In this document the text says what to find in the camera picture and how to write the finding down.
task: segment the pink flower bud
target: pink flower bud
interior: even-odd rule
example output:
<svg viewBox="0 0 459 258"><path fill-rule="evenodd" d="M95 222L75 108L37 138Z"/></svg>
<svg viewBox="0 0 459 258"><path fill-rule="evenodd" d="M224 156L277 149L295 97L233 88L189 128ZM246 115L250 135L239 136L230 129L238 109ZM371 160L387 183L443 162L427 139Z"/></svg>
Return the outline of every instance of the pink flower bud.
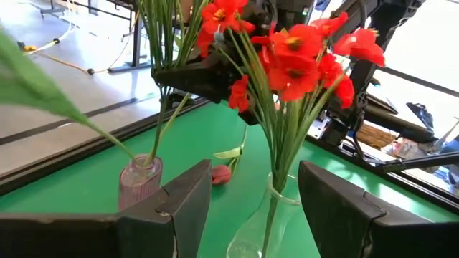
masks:
<svg viewBox="0 0 459 258"><path fill-rule="evenodd" d="M225 165L218 165L212 169L212 184L226 184L231 180L231 169Z"/></svg>

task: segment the green table surface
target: green table surface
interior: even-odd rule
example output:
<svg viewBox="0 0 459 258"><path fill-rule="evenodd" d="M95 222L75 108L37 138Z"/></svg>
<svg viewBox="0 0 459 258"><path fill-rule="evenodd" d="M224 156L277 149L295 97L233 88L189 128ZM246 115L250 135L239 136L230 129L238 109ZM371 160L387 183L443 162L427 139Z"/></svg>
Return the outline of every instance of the green table surface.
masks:
<svg viewBox="0 0 459 258"><path fill-rule="evenodd" d="M164 161L162 183L167 183L201 159L221 161L212 154L240 144L245 123L225 104L207 104L177 118L159 148ZM151 149L155 129L126 141L135 153ZM305 142L299 160L310 160L336 175L365 188L403 209L441 221L459 221L456 216L421 199L334 154ZM118 177L128 157L113 147L21 189L0 197L3 212L112 213L118 205ZM260 126L248 130L245 151L233 179L215 186L199 257L225 257L235 232L257 208L270 172L268 146ZM289 222L281 247L282 257L320 257L308 222L298 212Z"/></svg>

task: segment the glass vase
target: glass vase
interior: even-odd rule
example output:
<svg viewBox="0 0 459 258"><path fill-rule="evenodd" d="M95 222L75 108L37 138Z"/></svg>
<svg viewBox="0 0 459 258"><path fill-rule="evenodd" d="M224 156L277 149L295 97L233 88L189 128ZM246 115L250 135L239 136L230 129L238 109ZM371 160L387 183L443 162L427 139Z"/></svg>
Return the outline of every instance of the glass vase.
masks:
<svg viewBox="0 0 459 258"><path fill-rule="evenodd" d="M299 211L301 199L297 178L288 175L281 194L274 189L273 176L270 173L260 205L232 239L227 249L227 258L279 257L285 228Z"/></svg>
<svg viewBox="0 0 459 258"><path fill-rule="evenodd" d="M138 155L136 162L131 160L121 171L118 193L119 211L137 204L159 189L163 174L163 161L155 157L149 164L143 166L146 159L147 155Z"/></svg>

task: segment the gray floor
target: gray floor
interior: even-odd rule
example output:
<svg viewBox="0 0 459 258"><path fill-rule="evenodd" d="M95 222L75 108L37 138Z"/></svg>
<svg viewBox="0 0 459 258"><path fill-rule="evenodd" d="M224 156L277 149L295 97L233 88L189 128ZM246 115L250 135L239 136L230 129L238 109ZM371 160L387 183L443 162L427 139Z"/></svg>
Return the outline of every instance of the gray floor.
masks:
<svg viewBox="0 0 459 258"><path fill-rule="evenodd" d="M0 3L0 25L13 39L41 47L67 31L68 23L52 15L43 18L30 4L12 1ZM80 67L101 70L110 65L123 48L120 41L108 41L86 31L73 33L43 52ZM158 90L150 77L150 69L110 75L107 72L87 75L79 70L38 55L30 56L53 77L64 92L84 113L98 110L132 98L151 100L128 105L93 119L106 130L119 127L158 112ZM62 118L29 108L0 105L0 139L40 128ZM84 143L96 134L79 125L66 125L12 143L0 145L0 174Z"/></svg>

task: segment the red flower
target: red flower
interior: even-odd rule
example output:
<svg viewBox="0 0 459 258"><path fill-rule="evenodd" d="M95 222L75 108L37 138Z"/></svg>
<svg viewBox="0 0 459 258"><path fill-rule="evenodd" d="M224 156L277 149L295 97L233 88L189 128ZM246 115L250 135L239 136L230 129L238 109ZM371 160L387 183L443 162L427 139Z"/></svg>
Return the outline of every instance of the red flower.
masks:
<svg viewBox="0 0 459 258"><path fill-rule="evenodd" d="M317 85L316 60L298 56L277 56L278 66L269 71L270 89L280 92L282 101L301 99Z"/></svg>
<svg viewBox="0 0 459 258"><path fill-rule="evenodd" d="M375 44L376 34L370 29L357 29L353 34L342 36L333 46L333 52L365 59L384 67L384 55L381 47Z"/></svg>
<svg viewBox="0 0 459 258"><path fill-rule="evenodd" d="M250 39L252 44L261 44L262 49L258 52L258 58L261 61L266 73L269 73L270 66L273 65L274 53L270 37L274 34L275 24L272 23L270 27L269 36L255 36Z"/></svg>
<svg viewBox="0 0 459 258"><path fill-rule="evenodd" d="M243 75L241 80L237 80L233 86L231 86L231 95L228 99L228 105L230 108L239 108L239 113L243 113L249 108L249 99L247 98L247 85L249 83L249 77Z"/></svg>
<svg viewBox="0 0 459 258"><path fill-rule="evenodd" d="M269 73L270 67L273 65L274 54L265 46L258 52L258 58L261 65L265 69L266 74Z"/></svg>
<svg viewBox="0 0 459 258"><path fill-rule="evenodd" d="M196 46L201 50L201 57L209 55L209 46L214 41L214 35L207 33L205 29L201 29L198 33Z"/></svg>
<svg viewBox="0 0 459 258"><path fill-rule="evenodd" d="M247 0L214 0L214 3L207 4L202 9L202 26L210 34L223 32L226 28L233 28L238 32L241 25L251 32L255 27L247 21L239 22L236 17L237 11L246 4Z"/></svg>
<svg viewBox="0 0 459 258"><path fill-rule="evenodd" d="M318 64L318 70L321 73L321 80L325 83L323 87L328 89L335 82L336 78L343 73L341 65L335 61L335 57L332 54L325 54L321 62Z"/></svg>
<svg viewBox="0 0 459 258"><path fill-rule="evenodd" d="M212 168L212 184L226 184L231 180L231 169L228 166L218 165Z"/></svg>
<svg viewBox="0 0 459 258"><path fill-rule="evenodd" d="M300 54L304 57L315 57L323 47L319 30L305 24L293 26L288 33L274 33L270 38L274 41L276 55Z"/></svg>
<svg viewBox="0 0 459 258"><path fill-rule="evenodd" d="M347 75L338 84L335 89L335 95L341 101L341 108L349 108L354 101L354 86Z"/></svg>
<svg viewBox="0 0 459 258"><path fill-rule="evenodd" d="M334 19L317 19L311 22L311 26L318 28L320 35L330 37L347 21L347 13L342 12Z"/></svg>

